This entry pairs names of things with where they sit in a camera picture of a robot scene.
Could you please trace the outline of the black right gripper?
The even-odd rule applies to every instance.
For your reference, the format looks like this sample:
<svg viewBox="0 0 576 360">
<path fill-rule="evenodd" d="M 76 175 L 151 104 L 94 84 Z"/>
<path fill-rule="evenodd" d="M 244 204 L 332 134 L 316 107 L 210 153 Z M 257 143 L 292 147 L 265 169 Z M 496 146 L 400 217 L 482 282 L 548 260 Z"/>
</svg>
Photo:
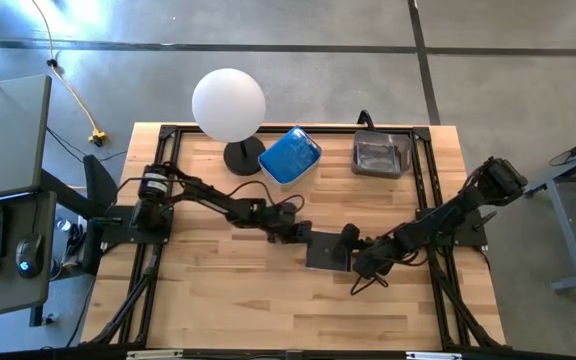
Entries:
<svg viewBox="0 0 576 360">
<path fill-rule="evenodd" d="M 344 226 L 340 246 L 349 252 L 362 248 L 360 229 L 356 225 L 348 223 Z M 404 249 L 395 240 L 379 239 L 364 249 L 362 255 L 371 260 L 396 262 L 403 259 Z"/>
</svg>

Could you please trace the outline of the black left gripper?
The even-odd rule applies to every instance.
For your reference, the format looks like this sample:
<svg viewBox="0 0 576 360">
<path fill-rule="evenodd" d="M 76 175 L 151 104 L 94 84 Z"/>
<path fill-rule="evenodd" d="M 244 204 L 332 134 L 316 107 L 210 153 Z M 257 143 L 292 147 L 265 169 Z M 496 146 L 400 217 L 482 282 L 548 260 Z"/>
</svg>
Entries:
<svg viewBox="0 0 576 360">
<path fill-rule="evenodd" d="M 310 244 L 312 242 L 312 222 L 295 222 L 295 215 L 280 213 L 272 215 L 266 222 L 266 234 L 269 243 Z"/>
</svg>

